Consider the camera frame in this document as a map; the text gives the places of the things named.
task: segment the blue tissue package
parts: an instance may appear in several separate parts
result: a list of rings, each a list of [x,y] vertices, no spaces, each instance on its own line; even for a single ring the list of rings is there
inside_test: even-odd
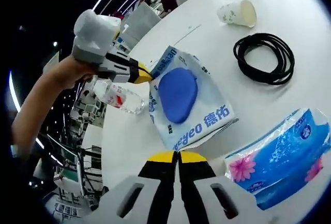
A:
[[[190,70],[175,68],[165,74],[159,83],[159,96],[167,119],[183,123],[190,114],[198,94],[196,77]]]
[[[330,125],[317,109],[299,109],[260,139],[225,158],[226,176],[265,210],[304,187],[330,150]]]

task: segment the pink flower print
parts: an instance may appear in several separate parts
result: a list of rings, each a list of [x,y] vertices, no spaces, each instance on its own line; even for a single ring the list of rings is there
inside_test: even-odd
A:
[[[253,161],[252,154],[232,162],[230,164],[232,178],[237,183],[250,179],[250,174],[255,172],[255,169],[253,168],[255,165],[256,163]]]
[[[323,168],[322,165],[322,159],[319,158],[310,168],[310,170],[307,172],[307,176],[305,178],[305,182],[309,182],[312,180],[318,173],[319,171]]]

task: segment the human hand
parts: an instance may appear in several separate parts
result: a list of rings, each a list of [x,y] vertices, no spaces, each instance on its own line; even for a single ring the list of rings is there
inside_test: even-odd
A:
[[[70,55],[52,68],[48,74],[62,89],[69,89],[73,88],[76,81],[81,78],[85,81],[91,80],[95,71],[91,65],[80,62]]]

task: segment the black cable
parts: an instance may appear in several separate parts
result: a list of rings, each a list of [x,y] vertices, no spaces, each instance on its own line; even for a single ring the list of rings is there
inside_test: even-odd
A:
[[[91,189],[94,193],[96,193],[96,190],[94,189],[93,185],[91,184],[90,180],[88,179],[88,176],[84,173],[84,177],[87,179],[88,184],[91,186]]]
[[[100,181],[100,180],[95,180],[95,179],[89,179],[90,181],[93,181],[93,182],[98,182],[98,183],[102,183],[102,181]]]
[[[269,47],[278,60],[278,65],[272,72],[256,69],[247,64],[245,55],[256,47]],[[239,40],[233,47],[233,53],[238,60],[240,70],[250,79],[270,85],[287,83],[294,72],[294,55],[290,47],[280,38],[272,34],[256,33]]]

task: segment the white table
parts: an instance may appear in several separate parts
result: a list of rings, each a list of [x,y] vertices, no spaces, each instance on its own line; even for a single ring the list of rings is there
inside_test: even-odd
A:
[[[331,118],[331,25],[318,2],[250,0],[257,12],[257,24],[249,29],[221,23],[217,18],[216,10],[233,1],[241,0],[185,2],[159,22],[130,53],[151,66],[168,45],[175,45],[196,55],[208,68],[239,117],[239,122],[195,149],[214,160],[212,166],[217,174],[223,173],[219,157],[259,138],[297,108],[319,108]],[[277,35],[292,49],[295,71],[287,85],[263,85],[239,70],[233,46],[240,38],[258,32]],[[250,52],[247,60],[268,71],[277,62],[263,48]],[[148,84],[125,86],[147,98]],[[146,159],[162,150],[164,146],[147,110],[141,116],[133,116],[108,106],[102,141],[105,185],[112,188],[128,175],[138,174]]]

